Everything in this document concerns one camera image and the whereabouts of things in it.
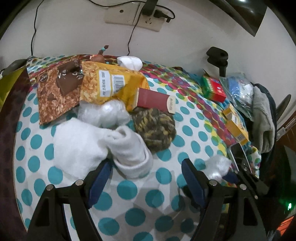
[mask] silver bolt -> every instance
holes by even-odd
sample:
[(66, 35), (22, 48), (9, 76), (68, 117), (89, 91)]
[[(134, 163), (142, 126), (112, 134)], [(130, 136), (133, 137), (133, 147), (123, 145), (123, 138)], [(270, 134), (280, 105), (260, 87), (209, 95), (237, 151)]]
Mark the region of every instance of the silver bolt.
[(47, 190), (47, 191), (50, 191), (50, 190), (52, 190), (53, 188), (54, 188), (54, 185), (52, 185), (52, 184), (49, 184), (49, 185), (46, 186), (46, 190)]
[(77, 185), (77, 186), (81, 186), (82, 184), (83, 184), (83, 180), (77, 180), (76, 182), (75, 182), (75, 184)]
[(215, 181), (215, 180), (210, 180), (210, 181), (209, 181), (209, 184), (210, 184), (211, 186), (216, 186), (216, 185), (217, 185), (217, 181)]
[(246, 189), (247, 189), (247, 186), (246, 186), (245, 184), (241, 184), (239, 187), (240, 187), (240, 189), (242, 189), (242, 190), (246, 190)]

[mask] white wall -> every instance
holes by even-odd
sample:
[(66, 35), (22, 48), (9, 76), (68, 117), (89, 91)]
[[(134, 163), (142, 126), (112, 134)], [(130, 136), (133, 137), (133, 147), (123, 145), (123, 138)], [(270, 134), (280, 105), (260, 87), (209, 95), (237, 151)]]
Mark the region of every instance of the white wall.
[[(30, 55), (39, 2), (30, 2), (0, 40), (0, 69)], [(218, 73), (207, 64), (205, 54), (216, 46), (229, 54), (228, 73), (245, 72), (270, 91), (276, 104), (292, 94), (292, 108), (296, 101), (296, 46), (270, 9), (253, 37), (208, 0), (159, 0), (159, 4), (171, 8), (176, 19), (164, 23), (160, 32), (136, 28), (130, 44), (132, 56), (193, 73), (204, 67)], [(45, 0), (38, 11), (34, 55), (97, 53), (106, 44), (110, 45), (106, 54), (126, 55), (132, 26), (107, 24), (103, 18), (104, 9), (87, 0)]]

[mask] clear plastic bag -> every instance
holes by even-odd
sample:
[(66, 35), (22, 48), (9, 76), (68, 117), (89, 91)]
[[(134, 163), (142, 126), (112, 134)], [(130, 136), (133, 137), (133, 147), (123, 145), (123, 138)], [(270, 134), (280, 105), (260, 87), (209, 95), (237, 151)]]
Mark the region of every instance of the clear plastic bag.
[(202, 170), (202, 172), (207, 178), (221, 183), (222, 178), (228, 173), (231, 166), (231, 160), (222, 155), (215, 155), (208, 159), (205, 162), (205, 165), (206, 169)]
[(236, 73), (229, 77), (220, 77), (220, 82), (227, 98), (234, 107), (251, 121), (254, 121), (252, 111), (254, 90), (253, 85), (246, 79), (245, 74)]
[(125, 125), (131, 120), (124, 103), (119, 100), (110, 100), (103, 105), (80, 101), (77, 116), (85, 123), (108, 129)]

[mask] electrical socket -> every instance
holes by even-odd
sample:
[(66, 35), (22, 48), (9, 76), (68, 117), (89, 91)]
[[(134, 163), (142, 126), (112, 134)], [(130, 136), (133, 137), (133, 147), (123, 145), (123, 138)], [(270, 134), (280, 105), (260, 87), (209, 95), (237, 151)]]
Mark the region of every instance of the electrical socket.
[(109, 7), (104, 14), (104, 21), (106, 23), (120, 23), (133, 25), (136, 14), (139, 9), (139, 3), (132, 2), (117, 7)]
[[(144, 3), (141, 3), (139, 6), (139, 9), (137, 11), (135, 20), (133, 22), (133, 25), (136, 24), (139, 14), (141, 12), (142, 7), (144, 6)], [(160, 8), (160, 7), (155, 7), (153, 14), (151, 16), (145, 16), (145, 15), (141, 15), (139, 22), (137, 24), (138, 27), (142, 27), (142, 28), (148, 28), (154, 31), (159, 32), (161, 30), (161, 27), (165, 21), (165, 18), (155, 18), (153, 17), (155, 10), (158, 9), (160, 11), (162, 11), (164, 14), (168, 14), (168, 10), (164, 9), (164, 8)]]

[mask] brown and yellow yarn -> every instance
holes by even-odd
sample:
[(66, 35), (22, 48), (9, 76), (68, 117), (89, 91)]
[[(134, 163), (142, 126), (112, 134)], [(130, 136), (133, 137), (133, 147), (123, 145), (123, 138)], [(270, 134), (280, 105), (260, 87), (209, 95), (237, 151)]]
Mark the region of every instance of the brown and yellow yarn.
[(167, 149), (176, 136), (172, 114), (158, 109), (137, 108), (132, 115), (136, 132), (152, 153)]

